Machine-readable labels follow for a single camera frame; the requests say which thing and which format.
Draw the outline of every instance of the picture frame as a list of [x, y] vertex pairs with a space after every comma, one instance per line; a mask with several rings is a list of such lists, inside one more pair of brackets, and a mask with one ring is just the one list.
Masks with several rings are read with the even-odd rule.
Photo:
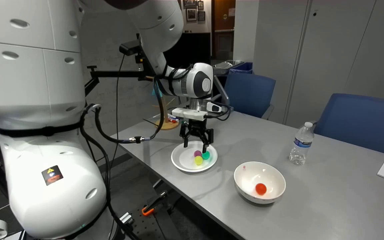
[[204, 1], [198, 1], [198, 10], [204, 10]]
[[183, 0], [184, 8], [196, 8], [198, 6], [198, 0]]
[[195, 9], [186, 9], [186, 21], [193, 22], [198, 19], [197, 11]]
[[198, 11], [197, 19], [198, 21], [205, 21], [205, 11]]

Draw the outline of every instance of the orange ball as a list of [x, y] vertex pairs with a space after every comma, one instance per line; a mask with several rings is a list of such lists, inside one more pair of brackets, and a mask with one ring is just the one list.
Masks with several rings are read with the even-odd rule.
[[266, 193], [266, 190], [267, 189], [266, 189], [266, 186], [264, 184], [262, 184], [262, 183], [256, 184], [256, 192], [257, 192], [257, 194], [263, 195], [263, 194]]

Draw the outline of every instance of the warning sticker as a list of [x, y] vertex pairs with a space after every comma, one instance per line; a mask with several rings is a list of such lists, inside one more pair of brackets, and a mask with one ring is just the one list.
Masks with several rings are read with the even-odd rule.
[[50, 185], [52, 183], [57, 182], [58, 180], [63, 178], [63, 175], [60, 172], [60, 169], [57, 165], [52, 166], [41, 172], [44, 177], [45, 184]]

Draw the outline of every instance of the water bottle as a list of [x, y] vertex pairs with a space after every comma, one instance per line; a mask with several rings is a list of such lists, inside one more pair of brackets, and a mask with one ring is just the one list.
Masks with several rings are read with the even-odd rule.
[[306, 122], [305, 126], [299, 129], [294, 138], [293, 149], [290, 152], [290, 161], [297, 165], [303, 165], [306, 161], [309, 147], [314, 140], [314, 133], [311, 130], [312, 123]]

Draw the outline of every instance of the bottle label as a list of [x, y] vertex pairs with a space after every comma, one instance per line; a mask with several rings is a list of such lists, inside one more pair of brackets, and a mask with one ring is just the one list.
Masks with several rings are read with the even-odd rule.
[[302, 142], [297, 138], [294, 138], [294, 144], [296, 144], [298, 147], [308, 148], [312, 145], [312, 142]]

